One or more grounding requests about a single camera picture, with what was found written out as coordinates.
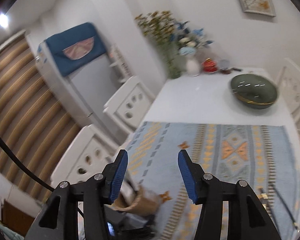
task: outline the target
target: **white chair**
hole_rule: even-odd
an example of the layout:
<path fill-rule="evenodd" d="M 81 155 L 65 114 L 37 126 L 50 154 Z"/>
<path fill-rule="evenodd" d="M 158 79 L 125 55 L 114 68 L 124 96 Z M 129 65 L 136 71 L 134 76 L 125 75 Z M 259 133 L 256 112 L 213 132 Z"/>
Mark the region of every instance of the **white chair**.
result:
<path fill-rule="evenodd" d="M 83 182 L 102 172 L 113 161 L 118 147 L 93 124 L 83 127 L 54 169 L 51 186 L 56 187 L 64 180 L 71 184 Z"/>
<path fill-rule="evenodd" d="M 276 83 L 297 123 L 300 120 L 300 67 L 291 59 L 285 58 L 285 65 Z"/>
<path fill-rule="evenodd" d="M 139 78 L 132 76 L 108 100 L 103 112 L 130 134 L 139 126 L 154 98 Z"/>

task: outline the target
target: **ceiling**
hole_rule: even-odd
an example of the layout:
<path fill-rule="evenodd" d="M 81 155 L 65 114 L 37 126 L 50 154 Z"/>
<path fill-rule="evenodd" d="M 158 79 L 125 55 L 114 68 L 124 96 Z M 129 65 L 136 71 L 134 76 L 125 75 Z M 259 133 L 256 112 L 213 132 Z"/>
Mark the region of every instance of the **ceiling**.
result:
<path fill-rule="evenodd" d="M 56 0 L 16 0 L 6 15 L 9 19 L 9 28 L 0 26 L 0 44 L 11 35 L 35 22 L 39 16 L 49 11 Z"/>

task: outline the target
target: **white wall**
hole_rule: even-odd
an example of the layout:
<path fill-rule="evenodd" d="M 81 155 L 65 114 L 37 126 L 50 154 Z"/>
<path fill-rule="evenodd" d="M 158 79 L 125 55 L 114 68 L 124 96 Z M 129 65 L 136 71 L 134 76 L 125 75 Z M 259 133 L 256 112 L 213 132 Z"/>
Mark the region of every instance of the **white wall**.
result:
<path fill-rule="evenodd" d="M 56 0 L 54 7 L 27 28 L 33 52 L 40 42 L 84 22 L 92 22 L 106 46 L 116 43 L 133 73 L 157 94 L 165 82 L 158 55 L 143 38 L 125 0 Z"/>
<path fill-rule="evenodd" d="M 51 35 L 85 22 L 92 22 L 106 45 L 109 45 L 108 39 L 104 38 L 107 30 L 91 0 L 56 0 L 51 10 L 43 13 L 38 21 L 26 28 L 32 51 L 36 54 L 38 45 Z"/>
<path fill-rule="evenodd" d="M 0 197 L 10 204 L 28 214 L 36 217 L 41 207 L 27 193 L 24 193 L 17 186 L 13 185 L 0 173 Z"/>
<path fill-rule="evenodd" d="M 211 52 L 233 66 L 266 68 L 273 78 L 285 57 L 300 66 L 300 13 L 290 0 L 273 0 L 275 18 L 243 13 L 239 0 L 138 0 L 143 13 L 170 9 L 176 18 L 204 27 Z"/>
<path fill-rule="evenodd" d="M 56 0 L 17 0 L 7 12 L 9 27 L 0 26 L 0 44 L 26 25 L 36 21 L 45 11 L 49 10 Z"/>

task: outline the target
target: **black cable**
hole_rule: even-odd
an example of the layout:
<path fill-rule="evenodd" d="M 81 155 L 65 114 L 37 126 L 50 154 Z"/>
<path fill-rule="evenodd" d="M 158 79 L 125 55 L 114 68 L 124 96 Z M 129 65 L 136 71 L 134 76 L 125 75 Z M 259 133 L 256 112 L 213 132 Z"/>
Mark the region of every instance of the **black cable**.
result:
<path fill-rule="evenodd" d="M 38 182 L 40 185 L 42 185 L 43 187 L 45 187 L 47 190 L 50 190 L 51 192 L 54 191 L 54 188 L 51 187 L 50 185 L 48 185 L 47 183 L 45 183 L 44 181 L 42 181 L 41 179 L 39 179 L 36 175 L 34 175 L 31 171 L 28 170 L 28 168 L 26 166 L 23 165 L 23 163 L 14 155 L 14 153 L 12 152 L 12 150 L 10 150 L 10 148 L 8 147 L 8 145 L 5 144 L 5 142 L 1 139 L 0 137 L 0 147 L 1 149 L 9 156 L 9 158 L 25 173 L 27 174 L 31 179 L 35 180 L 36 182 Z M 83 213 L 81 211 L 81 209 L 78 207 L 78 212 L 79 214 L 83 216 Z"/>
<path fill-rule="evenodd" d="M 282 198 L 282 196 L 280 195 L 280 193 L 278 192 L 278 190 L 275 188 L 275 186 L 274 186 L 272 183 L 270 183 L 270 185 L 273 187 L 274 191 L 277 193 L 279 199 L 281 200 L 282 204 L 284 205 L 285 209 L 287 210 L 287 212 L 288 212 L 288 214 L 289 214 L 289 217 L 290 217 L 290 219 L 291 219 L 291 221 L 292 221 L 292 224 L 293 224 L 294 228 L 295 228 L 296 230 L 299 230 L 299 226 L 298 226 L 296 220 L 294 219 L 294 217 L 293 217 L 293 215 L 292 215 L 292 213 L 291 213 L 291 211 L 290 211 L 288 205 L 286 204 L 286 202 L 284 201 L 284 199 Z"/>

